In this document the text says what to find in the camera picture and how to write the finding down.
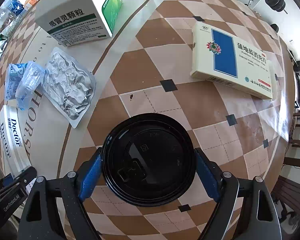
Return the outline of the cream blue medicine box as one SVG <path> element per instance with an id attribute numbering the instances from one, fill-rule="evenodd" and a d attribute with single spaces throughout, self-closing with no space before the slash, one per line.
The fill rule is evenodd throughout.
<path id="1" fill-rule="evenodd" d="M 273 98 L 274 73 L 265 52 L 204 22 L 196 22 L 192 33 L 194 79 L 218 83 L 260 99 Z"/>

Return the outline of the blue label water bottle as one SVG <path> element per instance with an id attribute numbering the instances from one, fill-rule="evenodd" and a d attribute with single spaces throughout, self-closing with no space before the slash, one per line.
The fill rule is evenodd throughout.
<path id="1" fill-rule="evenodd" d="M 6 7 L 14 16 L 19 16 L 24 10 L 24 6 L 19 0 L 7 0 Z"/>

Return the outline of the checkered brown tablecloth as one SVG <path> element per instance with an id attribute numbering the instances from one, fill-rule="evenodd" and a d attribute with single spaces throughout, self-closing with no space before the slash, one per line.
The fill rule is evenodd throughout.
<path id="1" fill-rule="evenodd" d="M 271 191 L 278 179 L 293 112 L 294 81 L 287 46 L 267 22 L 238 0 L 123 0 L 113 38 L 63 47 L 38 26 L 32 7 L 0 60 L 0 110 L 10 63 L 44 66 L 60 47 L 91 71 L 96 100 L 76 128 L 42 92 L 20 111 L 21 135 L 39 176 L 63 177 L 101 147 L 120 122 L 141 113 L 177 120 L 194 147 L 239 178 L 263 175 Z M 192 28 L 207 24 L 265 51 L 278 76 L 276 96 L 261 100 L 190 76 Z M 4 164 L 0 143 L 0 168 Z M 170 204 L 136 207 L 119 199 L 101 177 L 84 207 L 102 239 L 198 239 L 215 207 L 198 175 Z"/>

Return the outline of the white Doctor toothpaste box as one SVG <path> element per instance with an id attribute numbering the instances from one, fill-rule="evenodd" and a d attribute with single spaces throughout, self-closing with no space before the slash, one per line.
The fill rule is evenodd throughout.
<path id="1" fill-rule="evenodd" d="M 14 106 L 3 105 L 0 111 L 0 143 L 13 178 L 31 166 Z"/>

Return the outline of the black round plastic lid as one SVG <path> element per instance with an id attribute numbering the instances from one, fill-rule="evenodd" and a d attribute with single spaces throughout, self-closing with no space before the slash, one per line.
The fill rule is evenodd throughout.
<path id="1" fill-rule="evenodd" d="M 173 202 L 190 188 L 195 173 L 196 156 L 187 130 L 164 114 L 128 118 L 110 131 L 102 146 L 106 185 L 131 205 Z"/>

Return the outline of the silver foil blister pack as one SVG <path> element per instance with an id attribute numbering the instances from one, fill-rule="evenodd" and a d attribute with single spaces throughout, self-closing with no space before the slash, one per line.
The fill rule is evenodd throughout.
<path id="1" fill-rule="evenodd" d="M 76 128 L 91 105 L 96 79 L 73 57 L 55 47 L 45 65 L 42 88 L 71 127 Z"/>

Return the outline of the white green medicine box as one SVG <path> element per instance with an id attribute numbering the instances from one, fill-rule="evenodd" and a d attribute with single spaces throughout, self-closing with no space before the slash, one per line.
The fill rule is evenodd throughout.
<path id="1" fill-rule="evenodd" d="M 122 0 L 40 0 L 35 22 L 65 47 L 110 38 Z"/>

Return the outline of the dark brown wooden chair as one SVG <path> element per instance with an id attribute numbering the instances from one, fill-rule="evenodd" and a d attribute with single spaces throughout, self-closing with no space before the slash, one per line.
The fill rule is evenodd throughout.
<path id="1" fill-rule="evenodd" d="M 295 231 L 300 227 L 300 111 L 293 115 L 283 166 L 271 195 L 279 222 Z"/>

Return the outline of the blue plastic wrapper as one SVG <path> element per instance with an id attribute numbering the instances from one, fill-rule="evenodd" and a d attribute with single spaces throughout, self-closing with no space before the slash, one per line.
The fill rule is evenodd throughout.
<path id="1" fill-rule="evenodd" d="M 5 78 L 5 100 L 15 99 L 20 110 L 27 109 L 44 76 L 45 69 L 34 61 L 9 64 Z"/>

